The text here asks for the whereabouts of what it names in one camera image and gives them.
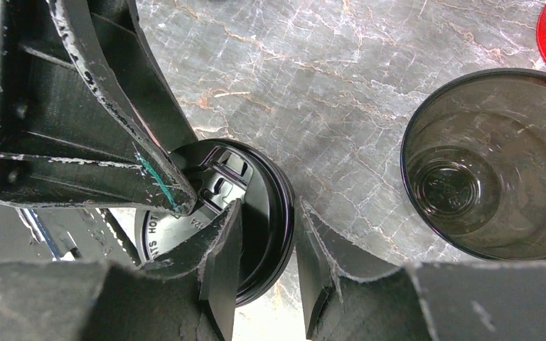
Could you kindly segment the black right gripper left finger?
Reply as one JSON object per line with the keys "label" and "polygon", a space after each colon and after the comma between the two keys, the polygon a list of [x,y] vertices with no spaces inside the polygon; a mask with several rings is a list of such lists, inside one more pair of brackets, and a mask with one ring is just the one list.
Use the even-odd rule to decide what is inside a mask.
{"label": "black right gripper left finger", "polygon": [[230,340],[241,214],[241,202],[231,202],[139,269],[0,262],[0,340]]}

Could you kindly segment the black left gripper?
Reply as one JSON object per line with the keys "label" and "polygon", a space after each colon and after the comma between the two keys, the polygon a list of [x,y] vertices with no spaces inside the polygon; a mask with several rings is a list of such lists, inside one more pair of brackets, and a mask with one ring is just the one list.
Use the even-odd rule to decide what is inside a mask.
{"label": "black left gripper", "polygon": [[188,215],[195,141],[135,1],[0,1],[0,261],[140,265],[101,207]]}

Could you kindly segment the black cup lid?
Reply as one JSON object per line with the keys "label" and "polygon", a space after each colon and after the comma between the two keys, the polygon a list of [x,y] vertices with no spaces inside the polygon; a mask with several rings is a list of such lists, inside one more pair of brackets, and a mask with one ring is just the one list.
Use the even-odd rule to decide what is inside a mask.
{"label": "black cup lid", "polygon": [[231,139],[205,139],[177,148],[172,160],[197,194],[185,217],[137,210],[138,254],[149,261],[206,227],[226,206],[241,201],[242,253],[236,305],[264,295],[285,270],[294,248],[294,189],[263,153]]}

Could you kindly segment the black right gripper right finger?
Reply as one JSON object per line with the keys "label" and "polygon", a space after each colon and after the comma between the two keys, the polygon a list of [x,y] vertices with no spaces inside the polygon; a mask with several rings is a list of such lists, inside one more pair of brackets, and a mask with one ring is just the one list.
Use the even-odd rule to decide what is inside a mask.
{"label": "black right gripper right finger", "polygon": [[546,261],[396,266],[296,204],[308,340],[546,340]]}

